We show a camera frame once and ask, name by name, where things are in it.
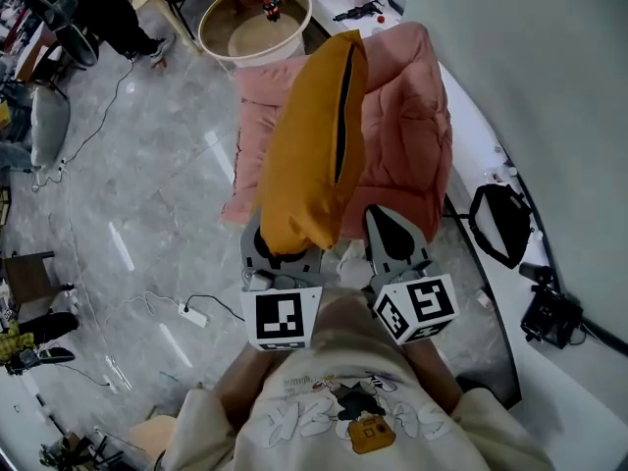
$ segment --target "plaid shirt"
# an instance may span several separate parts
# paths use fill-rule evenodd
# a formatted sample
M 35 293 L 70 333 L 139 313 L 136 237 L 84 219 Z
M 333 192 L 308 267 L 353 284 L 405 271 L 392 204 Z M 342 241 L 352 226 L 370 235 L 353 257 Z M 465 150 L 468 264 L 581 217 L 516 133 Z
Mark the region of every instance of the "plaid shirt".
M 12 321 L 9 325 L 9 332 L 0 334 L 0 363 L 7 363 L 26 348 L 35 349 L 33 335 L 20 335 L 18 322 Z

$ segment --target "pink padded chair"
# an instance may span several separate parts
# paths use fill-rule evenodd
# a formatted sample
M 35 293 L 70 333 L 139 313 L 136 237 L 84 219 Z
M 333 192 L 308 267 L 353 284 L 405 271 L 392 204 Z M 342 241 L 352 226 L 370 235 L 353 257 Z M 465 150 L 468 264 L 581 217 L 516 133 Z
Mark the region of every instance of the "pink padded chair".
M 369 204 L 389 207 L 436 234 L 451 167 L 451 125 L 439 63 L 427 30 L 394 26 L 364 40 L 369 62 L 362 105 L 366 167 L 344 217 L 340 235 L 363 238 Z M 246 224 L 257 178 L 292 81 L 307 57 L 235 72 L 242 98 L 235 157 L 234 196 L 221 219 Z

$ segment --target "black zipper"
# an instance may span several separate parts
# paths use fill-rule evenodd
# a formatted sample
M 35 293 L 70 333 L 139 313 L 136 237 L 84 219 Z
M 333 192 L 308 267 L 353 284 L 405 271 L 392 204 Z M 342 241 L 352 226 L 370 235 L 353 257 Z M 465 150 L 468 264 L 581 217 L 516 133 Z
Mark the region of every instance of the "black zipper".
M 344 162 L 344 152 L 346 149 L 346 123 L 344 119 L 344 108 L 346 105 L 346 98 L 349 93 L 349 84 L 351 82 L 351 71 L 353 57 L 353 49 L 355 46 L 351 44 L 349 49 L 349 55 L 346 59 L 346 65 L 344 66 L 344 76 L 342 77 L 342 89 L 340 90 L 340 112 L 338 113 L 338 140 L 336 143 L 336 183 L 340 178 L 340 172 L 342 171 L 342 163 Z

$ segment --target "floor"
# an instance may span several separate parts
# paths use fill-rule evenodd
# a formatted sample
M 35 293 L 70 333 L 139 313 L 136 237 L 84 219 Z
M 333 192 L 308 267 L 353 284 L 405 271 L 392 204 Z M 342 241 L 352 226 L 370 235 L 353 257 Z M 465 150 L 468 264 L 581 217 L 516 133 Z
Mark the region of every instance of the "floor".
M 184 8 L 192 29 L 208 1 Z M 168 29 L 151 9 L 140 13 L 140 21 L 153 36 Z M 66 87 L 72 119 L 62 156 L 74 153 L 98 127 L 129 68 L 105 44 L 94 68 L 73 74 Z M 117 390 L 55 366 L 33 369 L 42 398 L 64 428 L 90 434 L 98 426 L 126 438 L 154 405 L 159 413 L 176 413 L 196 382 L 213 386 L 245 344 L 243 324 L 210 299 L 191 303 L 208 316 L 205 329 L 181 318 L 167 299 L 148 295 L 150 306 L 139 298 L 123 303 L 147 290 L 176 302 L 211 293 L 239 312 L 241 227 L 218 222 L 231 196 L 237 106 L 221 67 L 177 43 L 165 71 L 151 70 L 145 61 L 134 66 L 102 131 L 68 166 L 62 183 L 34 193 L 31 176 L 11 176 L 13 206 L 3 250 L 55 251 L 50 271 L 60 282 L 77 285 L 82 319 L 82 327 L 59 345 L 76 354 L 71 366 L 101 383 L 106 375 Z M 124 242 L 132 271 L 113 234 Z M 461 307 L 460 318 L 436 344 L 455 374 L 481 380 L 503 401 L 513 398 L 514 372 L 497 316 L 475 299 L 482 279 L 453 220 L 443 220 L 431 251 L 452 275 Z M 59 297 L 55 307 L 68 304 Z M 164 339 L 162 324 L 191 368 Z M 115 359 L 127 386 L 106 357 Z

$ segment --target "beige round bin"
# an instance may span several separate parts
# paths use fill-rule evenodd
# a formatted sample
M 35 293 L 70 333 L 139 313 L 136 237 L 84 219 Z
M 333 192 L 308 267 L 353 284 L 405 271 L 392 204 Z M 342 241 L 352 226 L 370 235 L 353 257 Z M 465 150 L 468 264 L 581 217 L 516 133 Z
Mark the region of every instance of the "beige round bin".
M 223 66 L 265 65 L 304 54 L 303 30 L 311 0 L 284 0 L 276 22 L 266 19 L 263 0 L 216 0 L 198 27 L 200 44 Z

